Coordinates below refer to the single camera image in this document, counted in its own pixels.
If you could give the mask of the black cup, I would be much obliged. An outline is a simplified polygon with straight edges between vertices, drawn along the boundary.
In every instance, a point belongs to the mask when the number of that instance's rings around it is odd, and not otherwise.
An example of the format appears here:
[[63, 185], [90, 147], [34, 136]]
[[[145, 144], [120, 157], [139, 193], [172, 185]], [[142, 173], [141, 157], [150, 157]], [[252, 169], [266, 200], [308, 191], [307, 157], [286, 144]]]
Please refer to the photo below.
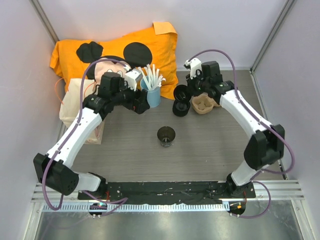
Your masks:
[[189, 101], [175, 100], [172, 106], [172, 112], [177, 117], [184, 117], [188, 114], [191, 104]]
[[162, 126], [157, 131], [157, 138], [162, 147], [170, 147], [176, 137], [175, 130], [170, 126]]

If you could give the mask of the paper takeout bag orange handles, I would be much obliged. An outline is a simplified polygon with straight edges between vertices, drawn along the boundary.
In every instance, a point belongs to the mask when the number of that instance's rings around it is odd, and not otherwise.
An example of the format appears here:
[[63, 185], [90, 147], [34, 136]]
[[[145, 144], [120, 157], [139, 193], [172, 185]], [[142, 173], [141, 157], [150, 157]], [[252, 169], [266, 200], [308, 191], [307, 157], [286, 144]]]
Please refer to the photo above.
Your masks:
[[[80, 109], [81, 78], [71, 78], [67, 87], [59, 111], [59, 119], [68, 129], [75, 120]], [[104, 131], [105, 122], [100, 123], [86, 139], [85, 144], [100, 145]]]

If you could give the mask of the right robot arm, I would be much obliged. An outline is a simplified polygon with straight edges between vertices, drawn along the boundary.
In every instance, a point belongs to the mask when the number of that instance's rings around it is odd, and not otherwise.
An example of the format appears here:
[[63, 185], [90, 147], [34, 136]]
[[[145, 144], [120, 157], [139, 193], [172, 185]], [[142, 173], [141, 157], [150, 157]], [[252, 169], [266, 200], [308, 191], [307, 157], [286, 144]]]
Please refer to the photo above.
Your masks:
[[259, 115], [242, 97], [232, 81], [223, 81], [216, 61], [202, 63], [198, 58], [186, 60], [184, 67], [188, 91], [192, 96], [206, 93], [227, 110], [249, 138], [244, 160], [226, 178], [226, 193], [233, 198], [241, 195], [258, 172], [274, 164], [284, 155], [284, 128], [273, 125]]

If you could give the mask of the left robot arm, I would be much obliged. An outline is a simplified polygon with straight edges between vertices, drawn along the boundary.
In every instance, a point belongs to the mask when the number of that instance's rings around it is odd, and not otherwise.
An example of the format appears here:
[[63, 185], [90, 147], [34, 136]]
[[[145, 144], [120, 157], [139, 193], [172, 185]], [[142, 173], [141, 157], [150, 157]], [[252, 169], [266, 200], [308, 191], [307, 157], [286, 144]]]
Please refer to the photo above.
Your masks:
[[124, 106], [137, 114], [150, 108], [147, 91], [139, 90], [137, 82], [143, 74], [134, 69], [121, 77], [115, 72], [106, 72], [96, 94], [84, 98], [75, 120], [61, 139], [46, 153], [38, 153], [33, 164], [38, 181], [64, 196], [73, 191], [89, 191], [100, 200], [107, 192], [105, 179], [93, 173], [77, 173], [72, 170], [74, 160], [89, 137], [116, 106]]

